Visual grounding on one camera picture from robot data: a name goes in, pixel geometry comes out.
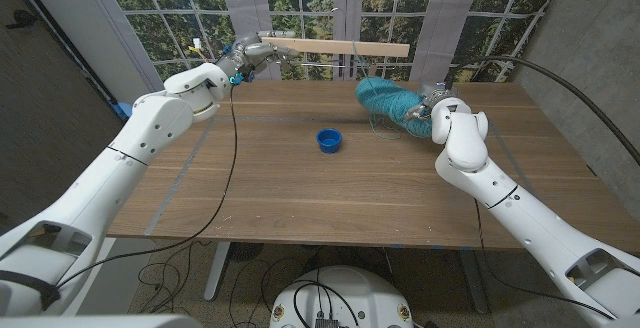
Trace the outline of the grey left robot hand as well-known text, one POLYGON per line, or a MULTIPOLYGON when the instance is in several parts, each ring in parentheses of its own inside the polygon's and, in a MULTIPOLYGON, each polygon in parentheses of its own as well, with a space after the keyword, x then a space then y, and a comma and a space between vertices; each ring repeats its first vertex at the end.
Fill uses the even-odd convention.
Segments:
POLYGON ((293 48, 264 42, 264 37, 294 38, 294 31, 259 31, 238 38, 223 49, 223 55, 215 62, 233 85, 251 82, 256 73, 264 70, 269 62, 288 63, 299 56, 293 48))

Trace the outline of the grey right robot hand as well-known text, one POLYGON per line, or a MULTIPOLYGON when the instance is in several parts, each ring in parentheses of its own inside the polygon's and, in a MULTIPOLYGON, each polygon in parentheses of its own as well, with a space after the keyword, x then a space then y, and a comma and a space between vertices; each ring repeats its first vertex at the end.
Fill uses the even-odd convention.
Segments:
POLYGON ((420 102, 411 107, 403 117, 404 122, 413 119, 426 120, 437 103, 448 98, 457 98, 455 88, 447 88, 444 82, 423 82, 417 89, 420 102))

